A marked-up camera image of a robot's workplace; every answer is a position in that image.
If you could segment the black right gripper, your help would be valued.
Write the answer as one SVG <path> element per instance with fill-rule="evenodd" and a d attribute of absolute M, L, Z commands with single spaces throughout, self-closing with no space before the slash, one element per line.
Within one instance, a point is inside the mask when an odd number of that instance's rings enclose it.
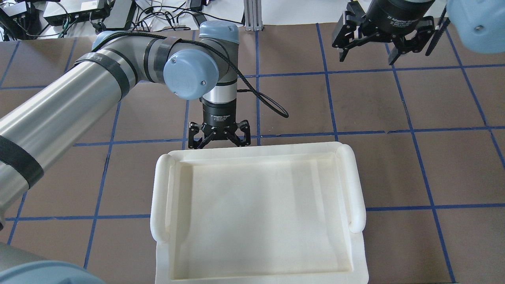
<path fill-rule="evenodd" d="M 434 0 L 372 0 L 365 11 L 359 1 L 350 0 L 331 38 L 339 62 L 367 43 L 393 43 L 390 66 L 403 54 L 421 52 L 435 34 L 434 18 L 426 15 L 433 4 Z"/>

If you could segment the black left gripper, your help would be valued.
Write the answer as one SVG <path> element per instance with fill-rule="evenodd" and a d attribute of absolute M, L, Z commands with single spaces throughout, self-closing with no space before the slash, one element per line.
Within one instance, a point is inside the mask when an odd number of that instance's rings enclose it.
<path fill-rule="evenodd" d="M 190 122 L 188 148 L 203 149 L 211 141 L 229 140 L 237 147 L 251 145 L 251 129 L 248 120 L 236 122 L 237 99 L 218 104 L 200 99 L 203 122 Z"/>

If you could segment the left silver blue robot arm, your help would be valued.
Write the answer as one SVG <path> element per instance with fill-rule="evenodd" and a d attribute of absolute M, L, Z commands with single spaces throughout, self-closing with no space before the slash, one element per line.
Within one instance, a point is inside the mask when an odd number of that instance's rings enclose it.
<path fill-rule="evenodd" d="M 184 100 L 231 106 L 237 91 L 239 28 L 200 25 L 199 40 L 138 31 L 103 32 L 91 52 L 1 118 L 1 227 L 5 212 L 139 81 Z"/>

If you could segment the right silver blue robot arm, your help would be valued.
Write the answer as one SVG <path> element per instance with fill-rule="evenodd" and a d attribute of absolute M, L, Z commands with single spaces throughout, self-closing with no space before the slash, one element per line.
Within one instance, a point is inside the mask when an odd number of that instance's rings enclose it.
<path fill-rule="evenodd" d="M 453 24 L 464 46 L 476 53 L 504 52 L 503 0 L 448 0 L 438 21 L 427 12 L 432 0 L 372 0 L 367 10 L 350 0 L 332 33 L 332 47 L 343 62 L 354 47 L 393 43 L 388 62 L 410 52 L 431 55 Z"/>

